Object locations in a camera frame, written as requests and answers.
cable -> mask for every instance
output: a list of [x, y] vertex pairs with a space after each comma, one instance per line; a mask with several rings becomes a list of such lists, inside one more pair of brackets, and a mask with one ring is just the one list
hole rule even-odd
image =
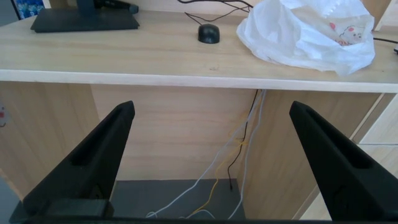
[[257, 125], [256, 125], [256, 127], [254, 128], [254, 130], [253, 130], [253, 132], [251, 134], [251, 137], [250, 137], [250, 140], [249, 140], [249, 146], [248, 146], [248, 149], [246, 151], [246, 157], [244, 158], [244, 174], [243, 174], [243, 183], [242, 183], [242, 189], [241, 189], [241, 199], [240, 199], [238, 205], [236, 206], [234, 212], [229, 216], [228, 219], [232, 218], [235, 215], [236, 211], [238, 210], [239, 206], [241, 206], [242, 201], [243, 201], [244, 184], [246, 183], [246, 174], [247, 174], [247, 171], [248, 171], [248, 155], [249, 155], [249, 152], [250, 152], [250, 148], [251, 148], [251, 143], [252, 143], [253, 137], [255, 136], [255, 133], [257, 132], [257, 130], [259, 129], [259, 126], [261, 124], [262, 106], [264, 105], [264, 99], [265, 98], [266, 98], [266, 91], [263, 90], [258, 122], [257, 122]]
[[[250, 107], [250, 110], [249, 110], [249, 114], [250, 114], [251, 111], [253, 110], [254, 102], [255, 102], [255, 100], [256, 100], [256, 97], [257, 97], [258, 92], [259, 92], [259, 90], [256, 90], [256, 94], [254, 95], [253, 102], [251, 103], [251, 107]], [[248, 123], [249, 123], [249, 122], [246, 122], [246, 126], [244, 127], [244, 134], [243, 134], [242, 142], [244, 142], [244, 140], [245, 140], [245, 138], [246, 138], [246, 131], [248, 130]], [[242, 147], [243, 147], [243, 145], [241, 145], [241, 148], [239, 149], [238, 155], [236, 155], [234, 161], [228, 166], [228, 169], [227, 169], [228, 178], [229, 178], [229, 189], [230, 189], [230, 190], [232, 190], [233, 188], [232, 188], [232, 180], [231, 180], [231, 174], [229, 173], [229, 169], [230, 169], [231, 166], [236, 162], [236, 160], [238, 159], [239, 155], [241, 154], [241, 152], [242, 152]]]
[[382, 38], [373, 38], [374, 40], [380, 40], [380, 41], [385, 41], [385, 42], [390, 42], [390, 43], [394, 43], [394, 44], [398, 44], [398, 41], [394, 41], [394, 40], [387, 40], [387, 39], [382, 39]]
[[191, 19], [194, 20], [195, 22], [199, 23], [199, 25], [201, 25], [201, 23], [200, 23], [199, 21], [197, 21], [196, 19], [193, 18], [193, 15], [191, 15], [191, 14], [189, 14], [189, 13], [187, 13], [187, 12], [184, 12], [184, 13], [185, 13], [185, 15], [187, 15], [189, 18], [191, 18]]
[[201, 19], [201, 20], [206, 21], [206, 22], [214, 22], [214, 21], [216, 21], [216, 20], [218, 20], [218, 19], [221, 19], [222, 17], [226, 17], [226, 16], [230, 15], [230, 14], [233, 13], [234, 11], [237, 11], [237, 10], [244, 10], [245, 8], [248, 8], [248, 6], [242, 7], [242, 8], [236, 8], [236, 9], [232, 10], [231, 12], [229, 12], [229, 13], [227, 13], [227, 14], [225, 14], [225, 15], [219, 16], [219, 17], [217, 17], [216, 19], [211, 19], [211, 20], [204, 19], [204, 18], [202, 18], [202, 17], [200, 17], [200, 16], [195, 16], [195, 15], [192, 15], [192, 14], [187, 13], [187, 12], [184, 12], [184, 13], [185, 13], [185, 15], [187, 15], [189, 18], [193, 19], [195, 22], [197, 22], [197, 23], [199, 23], [199, 25], [201, 25], [201, 23], [200, 23], [199, 21], [197, 21], [196, 19], [194, 19], [193, 17], [196, 17], [196, 18]]
[[250, 5], [249, 3], [243, 1], [243, 0], [190, 0], [190, 1], [183, 1], [183, 0], [177, 0], [179, 3], [182, 4], [189, 4], [189, 3], [193, 3], [193, 2], [241, 2], [245, 5], [247, 5], [248, 7], [253, 7], [252, 5]]
[[229, 158], [239, 149], [239, 147], [240, 147], [242, 144], [243, 144], [243, 142], [239, 143], [239, 145], [236, 147], [236, 149], [233, 150], [233, 151], [224, 159], [224, 161], [217, 167], [216, 172], [215, 172], [216, 182], [214, 183], [213, 187], [211, 188], [210, 195], [209, 195], [209, 199], [208, 199], [207, 202], [205, 202], [201, 207], [199, 207], [199, 208], [197, 208], [195, 211], [193, 211], [193, 212], [191, 213], [191, 215], [195, 214], [196, 212], [199, 212], [201, 209], [203, 209], [204, 207], [206, 207], [206, 205], [209, 204], [209, 202], [210, 202], [210, 200], [211, 200], [211, 197], [213, 196], [214, 189], [216, 188], [216, 186], [217, 186], [217, 184], [218, 184], [218, 171], [219, 171], [219, 169], [224, 165], [224, 163], [225, 163], [226, 161], [229, 160]]
[[197, 213], [200, 213], [200, 212], [206, 212], [206, 213], [209, 214], [212, 218], [216, 219], [216, 218], [214, 217], [214, 215], [211, 214], [211, 212], [209, 212], [208, 210], [205, 210], [205, 209], [199, 210], [199, 211], [197, 211], [197, 212], [195, 212], [195, 213], [189, 215], [186, 219], [189, 219], [189, 218], [191, 218], [192, 216], [194, 216], [194, 215], [196, 215]]
[[[226, 4], [227, 6], [234, 7], [235, 9], [240, 9], [238, 6], [234, 6], [234, 5], [230, 4], [230, 3], [227, 3], [227, 2], [223, 2], [223, 3]], [[247, 10], [244, 10], [244, 8], [241, 9], [241, 10], [244, 11], [244, 12], [249, 12], [250, 11], [250, 7], [247, 6]]]
[[[250, 120], [251, 116], [252, 116], [252, 113], [249, 115], [249, 117], [247, 118], [247, 120]], [[185, 190], [184, 192], [182, 192], [178, 197], [176, 197], [174, 200], [172, 200], [172, 201], [171, 201], [168, 205], [166, 205], [165, 207], [159, 209], [159, 210], [156, 211], [156, 212], [149, 212], [149, 213], [146, 215], [146, 218], [152, 217], [152, 216], [154, 216], [154, 215], [155, 215], [155, 217], [156, 217], [157, 214], [158, 214], [159, 212], [165, 210], [166, 208], [169, 208], [174, 202], [176, 202], [178, 199], [180, 199], [180, 197], [184, 196], [187, 192], [189, 192], [189, 191], [192, 190], [194, 187], [196, 187], [197, 184], [198, 184], [198, 182], [203, 178], [203, 176], [204, 176], [204, 175], [210, 170], [210, 168], [213, 166], [213, 164], [214, 164], [215, 161], [217, 160], [218, 155], [220, 154], [220, 152], [223, 151], [223, 150], [227, 147], [227, 145], [234, 139], [235, 135], [236, 135], [236, 134], [238, 133], [238, 131], [241, 129], [241, 127], [243, 126], [243, 124], [244, 124], [244, 123], [242, 123], [242, 124], [240, 125], [240, 127], [239, 127], [237, 130], [235, 130], [235, 132], [233, 133], [232, 137], [226, 142], [226, 144], [225, 144], [221, 149], [218, 150], [216, 156], [215, 156], [214, 159], [213, 159], [213, 162], [211, 162], [211, 164], [209, 165], [209, 167], [207, 167], [207, 169], [204, 171], [204, 173], [202, 173], [202, 175], [199, 177], [199, 179], [198, 179], [190, 188], [188, 188], [187, 190]]]
[[[251, 111], [252, 111], [252, 109], [253, 109], [254, 102], [256, 101], [256, 98], [257, 98], [257, 93], [258, 93], [258, 90], [256, 91], [256, 94], [254, 95], [253, 103], [252, 103], [252, 105], [251, 105], [249, 114], [251, 114]], [[241, 140], [241, 141], [238, 141], [237, 139], [235, 139], [235, 141], [238, 143], [238, 146], [237, 146], [236, 149], [233, 150], [227, 157], [225, 157], [225, 159], [222, 161], [222, 163], [217, 167], [216, 172], [215, 172], [216, 182], [214, 183], [213, 187], [211, 188], [210, 195], [209, 195], [209, 199], [208, 199], [207, 202], [204, 203], [201, 207], [199, 207], [199, 208], [197, 208], [195, 211], [193, 211], [191, 215], [193, 215], [193, 214], [195, 214], [196, 212], [200, 211], [201, 209], [205, 208], [205, 207], [210, 203], [211, 197], [213, 196], [214, 189], [216, 188], [216, 186], [217, 186], [217, 184], [218, 184], [218, 181], [219, 181], [219, 180], [218, 180], [218, 171], [221, 169], [221, 167], [224, 165], [225, 162], [229, 161], [229, 158], [231, 158], [231, 156], [232, 156], [239, 148], [240, 148], [240, 150], [242, 150], [242, 146], [246, 144], [246, 143], [244, 142], [244, 138], [243, 138], [243, 140]]]

white cable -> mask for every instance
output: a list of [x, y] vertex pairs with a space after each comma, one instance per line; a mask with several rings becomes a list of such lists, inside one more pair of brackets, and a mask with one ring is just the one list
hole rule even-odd
[[209, 214], [212, 218], [216, 219], [216, 218], [214, 217], [214, 215], [211, 214], [211, 212], [209, 212], [209, 211], [206, 210], [206, 209], [199, 210], [199, 211], [195, 212], [194, 214], [191, 214], [191, 215], [187, 216], [186, 219], [189, 219], [189, 218], [191, 218], [192, 216], [194, 216], [194, 215], [196, 215], [197, 213], [200, 213], [200, 212], [206, 212], [206, 213]]
[[232, 218], [235, 215], [236, 211], [238, 210], [239, 206], [241, 206], [242, 201], [243, 201], [244, 184], [246, 182], [246, 172], [248, 171], [248, 155], [249, 155], [249, 152], [250, 152], [251, 142], [253, 140], [253, 136], [256, 134], [256, 131], [259, 128], [260, 123], [261, 123], [262, 106], [264, 104], [264, 99], [265, 98], [266, 98], [266, 91], [263, 90], [263, 92], [262, 92], [262, 100], [261, 100], [261, 105], [260, 105], [260, 112], [259, 112], [259, 119], [258, 119], [256, 127], [254, 128], [253, 132], [251, 133], [251, 137], [250, 137], [249, 145], [248, 145], [248, 150], [246, 151], [246, 157], [244, 158], [244, 174], [243, 174], [243, 183], [242, 183], [242, 189], [241, 189], [241, 200], [239, 201], [239, 203], [236, 206], [234, 212], [229, 216], [228, 219]]
[[[255, 108], [255, 107], [257, 106], [257, 104], [258, 104], [258, 99], [259, 99], [259, 98], [257, 98], [257, 99], [255, 100], [255, 102], [254, 102], [254, 105], [255, 105], [255, 106], [254, 106], [253, 108]], [[190, 188], [188, 188], [187, 190], [185, 190], [184, 192], [182, 192], [178, 197], [176, 197], [174, 200], [172, 200], [168, 205], [164, 206], [163, 208], [159, 209], [159, 210], [156, 211], [156, 212], [149, 212], [145, 217], [146, 217], [146, 218], [149, 218], [149, 217], [152, 217], [152, 216], [154, 216], [154, 215], [155, 215], [155, 217], [156, 217], [157, 214], [158, 214], [159, 212], [165, 210], [166, 208], [169, 208], [174, 202], [176, 202], [178, 199], [180, 199], [180, 197], [182, 197], [182, 196], [185, 195], [187, 192], [189, 192], [189, 191], [192, 190], [194, 187], [196, 187], [197, 184], [198, 184], [198, 182], [199, 182], [199, 180], [201, 180], [201, 179], [203, 178], [203, 176], [204, 176], [204, 175], [210, 170], [210, 168], [213, 166], [213, 164], [214, 164], [215, 161], [217, 160], [217, 157], [218, 157], [218, 155], [220, 154], [220, 152], [223, 151], [223, 150], [227, 147], [227, 145], [232, 141], [232, 139], [234, 139], [234, 137], [235, 137], [235, 135], [238, 133], [238, 131], [244, 126], [244, 124], [246, 124], [246, 122], [248, 122], [248, 121], [250, 120], [251, 116], [253, 115], [253, 111], [254, 111], [254, 110], [252, 110], [252, 111], [249, 113], [248, 118], [235, 130], [235, 132], [232, 134], [231, 138], [225, 143], [225, 145], [224, 145], [221, 149], [218, 150], [216, 156], [215, 156], [214, 159], [213, 159], [213, 162], [211, 162], [210, 166], [207, 167], [207, 169], [205, 170], [205, 172], [199, 177], [199, 179], [198, 179]]]
[[148, 218], [149, 217], [148, 215], [150, 215], [150, 216], [155, 215], [155, 218], [157, 218], [157, 215], [155, 214], [155, 212], [149, 212], [145, 217]]

gray carpet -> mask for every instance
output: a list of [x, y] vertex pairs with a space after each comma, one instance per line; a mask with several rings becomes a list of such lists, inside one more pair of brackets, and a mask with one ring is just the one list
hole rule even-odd
[[[148, 212], [155, 212], [166, 206], [175, 197], [191, 187], [196, 180], [135, 180], [118, 181], [111, 203], [114, 217], [144, 218]], [[159, 218], [186, 217], [203, 205], [210, 194], [215, 180], [201, 180], [198, 185], [186, 193], [171, 207], [158, 213]], [[233, 191], [229, 190], [229, 180], [221, 179], [206, 209], [216, 219], [227, 219], [240, 200], [238, 183], [233, 179]], [[191, 219], [212, 219], [207, 213], [198, 213]], [[244, 220], [242, 205], [232, 220]]]

computer mouse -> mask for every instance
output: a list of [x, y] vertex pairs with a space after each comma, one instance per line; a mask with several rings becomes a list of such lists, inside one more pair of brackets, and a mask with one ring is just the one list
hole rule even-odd
[[220, 41], [220, 29], [213, 24], [200, 25], [198, 40], [206, 44], [217, 44]]

black monitor base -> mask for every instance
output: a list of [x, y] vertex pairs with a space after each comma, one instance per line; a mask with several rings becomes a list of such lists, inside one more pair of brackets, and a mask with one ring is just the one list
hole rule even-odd
[[97, 9], [82, 16], [78, 9], [43, 9], [30, 29], [35, 32], [73, 32], [137, 29], [138, 22], [125, 9]]

